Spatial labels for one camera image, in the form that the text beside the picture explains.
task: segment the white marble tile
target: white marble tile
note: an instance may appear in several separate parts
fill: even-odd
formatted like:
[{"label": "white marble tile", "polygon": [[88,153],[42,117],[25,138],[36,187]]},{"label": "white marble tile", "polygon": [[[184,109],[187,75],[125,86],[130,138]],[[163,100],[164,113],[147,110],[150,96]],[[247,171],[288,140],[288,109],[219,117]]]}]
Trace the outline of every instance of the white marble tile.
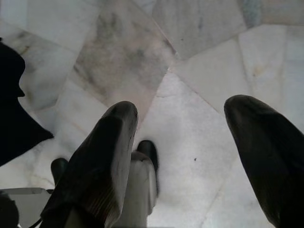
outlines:
[{"label": "white marble tile", "polygon": [[48,141],[41,151],[33,173],[30,176],[31,187],[53,189],[54,179],[51,172],[51,163],[54,159],[63,157],[70,159],[72,153],[70,153],[64,146],[58,141]]},{"label": "white marble tile", "polygon": [[239,158],[202,228],[274,228],[264,215]]},{"label": "white marble tile", "polygon": [[27,28],[28,0],[1,0],[0,18],[19,28]]},{"label": "white marble tile", "polygon": [[107,107],[74,82],[67,80],[57,110],[74,125],[90,133]]},{"label": "white marble tile", "polygon": [[55,138],[44,144],[30,177],[33,187],[53,189],[54,180],[50,169],[52,161],[60,157],[69,160],[88,136],[59,114],[54,122],[54,132]]},{"label": "white marble tile", "polygon": [[148,227],[200,227],[237,149],[225,118],[168,73],[135,135],[159,153],[160,195]]},{"label": "white marble tile", "polygon": [[304,25],[303,0],[262,0],[263,23]]},{"label": "white marble tile", "polygon": [[236,0],[158,0],[152,16],[182,59],[246,29]]},{"label": "white marble tile", "polygon": [[133,0],[148,15],[152,15],[157,0]]},{"label": "white marble tile", "polygon": [[20,79],[25,97],[19,99],[28,111],[52,107],[58,98],[77,53],[0,21],[3,42],[15,49],[26,62]]},{"label": "white marble tile", "polygon": [[250,95],[238,43],[232,39],[172,66],[170,71],[224,113],[225,101],[237,94]]},{"label": "white marble tile", "polygon": [[43,128],[47,129],[53,134],[55,133],[54,126],[57,117],[57,112],[54,106],[39,111],[32,111],[29,112],[28,114]]},{"label": "white marble tile", "polygon": [[2,0],[1,17],[22,29],[79,52],[97,19],[96,0]]},{"label": "white marble tile", "polygon": [[304,132],[304,27],[288,27],[283,71],[283,113]]},{"label": "white marble tile", "polygon": [[37,164],[43,145],[51,140],[43,141],[23,155],[0,167],[0,189],[31,187],[30,177]]},{"label": "white marble tile", "polygon": [[255,98],[277,111],[282,105],[286,26],[262,25],[239,35],[248,82]]},{"label": "white marble tile", "polygon": [[103,1],[71,79],[106,106],[133,102],[142,120],[175,51],[132,1]]}]

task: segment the floor tile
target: floor tile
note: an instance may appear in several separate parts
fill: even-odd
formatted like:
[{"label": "floor tile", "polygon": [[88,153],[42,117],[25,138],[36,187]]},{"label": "floor tile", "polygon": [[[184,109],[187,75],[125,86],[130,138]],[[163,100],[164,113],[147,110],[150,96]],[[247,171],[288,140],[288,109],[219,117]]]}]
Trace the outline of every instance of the floor tile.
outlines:
[{"label": "floor tile", "polygon": [[99,14],[96,0],[2,0],[1,17],[20,28],[79,52]]},{"label": "floor tile", "polygon": [[152,16],[182,59],[246,29],[236,0],[158,0]]},{"label": "floor tile", "polygon": [[286,26],[262,25],[239,35],[247,80],[255,98],[277,111],[282,105]]},{"label": "floor tile", "polygon": [[274,228],[264,215],[239,158],[202,228]]},{"label": "floor tile", "polygon": [[106,106],[135,103],[142,120],[175,52],[135,3],[103,3],[71,78]]},{"label": "floor tile", "polygon": [[54,179],[51,172],[51,163],[54,159],[63,157],[70,159],[72,154],[57,140],[45,143],[41,151],[33,173],[30,176],[30,186],[45,189],[54,189]]},{"label": "floor tile", "polygon": [[6,22],[26,29],[28,0],[1,0],[0,18]]},{"label": "floor tile", "polygon": [[20,79],[26,95],[19,99],[21,105],[28,112],[55,105],[77,54],[3,21],[0,21],[0,34],[3,43],[20,53],[26,62]]},{"label": "floor tile", "polygon": [[304,25],[303,0],[262,0],[263,23]]},{"label": "floor tile", "polygon": [[148,15],[152,15],[157,0],[133,0]]},{"label": "floor tile", "polygon": [[57,112],[55,106],[51,108],[46,108],[39,111],[32,111],[28,113],[37,123],[39,123],[43,128],[47,129],[51,133],[55,133],[55,120],[57,117]]},{"label": "floor tile", "polygon": [[237,156],[224,117],[169,73],[134,146],[142,139],[153,140],[160,161],[160,195],[148,227],[200,227]]},{"label": "floor tile", "polygon": [[180,76],[222,114],[224,102],[229,97],[252,93],[246,80],[241,51],[234,39],[172,66],[170,71]]},{"label": "floor tile", "polygon": [[54,180],[50,169],[52,161],[59,157],[69,160],[88,136],[59,114],[54,122],[54,128],[55,138],[43,145],[30,177],[30,184],[33,187],[53,189]]},{"label": "floor tile", "polygon": [[283,71],[283,113],[304,132],[304,27],[288,27]]},{"label": "floor tile", "polygon": [[0,167],[0,189],[30,187],[30,177],[44,142]]},{"label": "floor tile", "polygon": [[90,133],[107,107],[74,82],[67,80],[60,94],[57,110],[70,122]]}]

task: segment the black shoe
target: black shoe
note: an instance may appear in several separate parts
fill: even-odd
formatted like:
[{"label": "black shoe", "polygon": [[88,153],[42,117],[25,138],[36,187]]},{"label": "black shoe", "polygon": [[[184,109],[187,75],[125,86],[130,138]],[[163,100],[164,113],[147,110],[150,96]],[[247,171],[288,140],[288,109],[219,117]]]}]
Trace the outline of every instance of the black shoe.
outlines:
[{"label": "black shoe", "polygon": [[159,183],[158,183],[158,155],[154,143],[150,140],[143,140],[138,144],[137,151],[143,153],[149,157],[153,163],[156,175],[156,190],[157,195],[159,194]]},{"label": "black shoe", "polygon": [[58,184],[62,174],[67,169],[68,161],[64,158],[57,158],[51,164],[51,171],[54,178],[55,186]]}]

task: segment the floor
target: floor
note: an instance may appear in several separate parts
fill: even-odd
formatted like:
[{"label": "floor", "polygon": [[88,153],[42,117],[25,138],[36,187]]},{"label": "floor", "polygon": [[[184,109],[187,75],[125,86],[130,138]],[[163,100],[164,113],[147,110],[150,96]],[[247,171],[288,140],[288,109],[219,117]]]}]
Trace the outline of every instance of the floor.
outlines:
[{"label": "floor", "polygon": [[19,101],[55,135],[0,167],[0,188],[53,188],[51,161],[129,100],[134,146],[159,150],[149,227],[271,228],[223,104],[252,95],[304,131],[303,11],[302,0],[0,0],[0,37],[27,63]]}]

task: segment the trouser leg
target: trouser leg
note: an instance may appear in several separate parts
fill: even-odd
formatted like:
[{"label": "trouser leg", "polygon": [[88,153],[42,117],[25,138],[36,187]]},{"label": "trouser leg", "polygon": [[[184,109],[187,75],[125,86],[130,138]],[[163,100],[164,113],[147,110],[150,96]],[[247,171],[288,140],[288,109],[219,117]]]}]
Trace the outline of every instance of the trouser leg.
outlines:
[{"label": "trouser leg", "polygon": [[147,227],[147,216],[156,202],[156,176],[151,160],[140,152],[133,152],[123,211],[114,227]]}]

